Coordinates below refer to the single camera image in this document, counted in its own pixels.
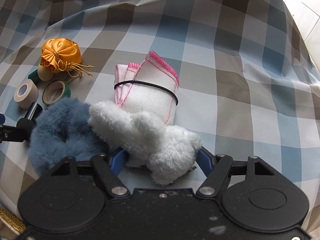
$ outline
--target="white plush toy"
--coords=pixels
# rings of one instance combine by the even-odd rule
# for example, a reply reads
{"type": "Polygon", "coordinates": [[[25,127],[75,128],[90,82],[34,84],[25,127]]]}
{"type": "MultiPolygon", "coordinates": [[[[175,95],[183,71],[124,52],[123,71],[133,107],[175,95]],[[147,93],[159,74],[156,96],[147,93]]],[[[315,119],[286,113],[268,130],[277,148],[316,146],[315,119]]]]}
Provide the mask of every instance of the white plush toy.
{"type": "Polygon", "coordinates": [[[192,168],[200,137],[177,125],[165,125],[149,112],[128,113],[111,101],[89,109],[89,124],[104,141],[129,154],[127,166],[146,165],[157,184],[167,185],[192,168]]]}

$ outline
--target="orange satin pouch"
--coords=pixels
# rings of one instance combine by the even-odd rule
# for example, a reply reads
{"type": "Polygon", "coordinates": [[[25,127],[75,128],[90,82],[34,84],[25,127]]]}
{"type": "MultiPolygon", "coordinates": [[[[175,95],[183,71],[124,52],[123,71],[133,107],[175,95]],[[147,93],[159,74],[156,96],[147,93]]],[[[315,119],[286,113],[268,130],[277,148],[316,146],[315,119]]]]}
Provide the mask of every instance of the orange satin pouch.
{"type": "Polygon", "coordinates": [[[92,68],[93,66],[84,66],[81,65],[81,62],[80,49],[74,41],[67,38],[56,38],[50,39],[42,45],[40,65],[46,67],[52,73],[66,71],[72,76],[70,71],[75,70],[78,75],[72,77],[81,77],[82,71],[92,76],[83,67],[92,68]]]}

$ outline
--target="fluffy blue fabric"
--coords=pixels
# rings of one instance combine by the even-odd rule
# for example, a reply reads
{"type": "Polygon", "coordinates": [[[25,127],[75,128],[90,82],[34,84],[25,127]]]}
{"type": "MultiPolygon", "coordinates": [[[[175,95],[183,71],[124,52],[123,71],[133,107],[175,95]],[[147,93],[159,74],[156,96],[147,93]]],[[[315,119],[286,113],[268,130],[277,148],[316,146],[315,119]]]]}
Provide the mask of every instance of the fluffy blue fabric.
{"type": "Polygon", "coordinates": [[[40,176],[66,156],[87,161],[108,151],[108,145],[88,125],[89,104],[62,98],[36,119],[29,160],[40,176]]]}

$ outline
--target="checkered fabric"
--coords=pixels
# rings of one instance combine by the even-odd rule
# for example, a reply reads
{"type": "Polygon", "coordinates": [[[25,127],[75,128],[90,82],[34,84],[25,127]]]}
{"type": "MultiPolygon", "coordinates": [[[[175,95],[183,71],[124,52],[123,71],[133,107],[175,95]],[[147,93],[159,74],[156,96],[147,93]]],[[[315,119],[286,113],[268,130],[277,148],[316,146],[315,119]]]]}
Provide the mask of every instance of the checkered fabric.
{"type": "MultiPolygon", "coordinates": [[[[71,96],[88,103],[113,100],[116,64],[141,63],[154,50],[179,75],[174,123],[197,132],[214,154],[270,163],[307,194],[304,228],[320,236],[319,75],[282,0],[0,0],[0,8],[7,125],[25,113],[13,94],[46,40],[77,42],[83,64],[95,66],[93,77],[69,83],[71,96]]],[[[44,107],[40,96],[38,103],[44,107]]],[[[36,179],[26,148],[0,144],[0,200],[14,214],[36,179]]],[[[130,189],[156,187],[143,171],[124,169],[120,178],[130,189]]],[[[197,188],[204,178],[198,168],[172,187],[197,188]]]]}

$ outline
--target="gold drawstring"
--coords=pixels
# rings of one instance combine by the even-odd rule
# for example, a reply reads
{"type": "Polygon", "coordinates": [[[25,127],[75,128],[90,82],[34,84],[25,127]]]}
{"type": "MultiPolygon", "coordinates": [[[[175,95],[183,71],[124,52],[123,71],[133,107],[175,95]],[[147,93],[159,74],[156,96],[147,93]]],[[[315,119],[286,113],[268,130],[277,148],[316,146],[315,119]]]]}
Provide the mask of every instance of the gold drawstring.
{"type": "Polygon", "coordinates": [[[92,74],[88,71],[85,71],[83,68],[93,68],[93,66],[89,65],[89,66],[85,66],[85,65],[81,65],[78,63],[68,63],[68,62],[64,62],[63,60],[59,59],[59,54],[58,52],[54,51],[53,52],[55,58],[56,58],[56,62],[57,62],[57,67],[56,68],[51,68],[49,69],[51,72],[53,73],[58,73],[58,72],[62,72],[62,71],[67,71],[70,77],[82,77],[82,71],[86,72],[89,76],[92,76],[92,74]],[[70,74],[70,69],[71,70],[75,70],[78,72],[77,76],[73,76],[70,74]]]}

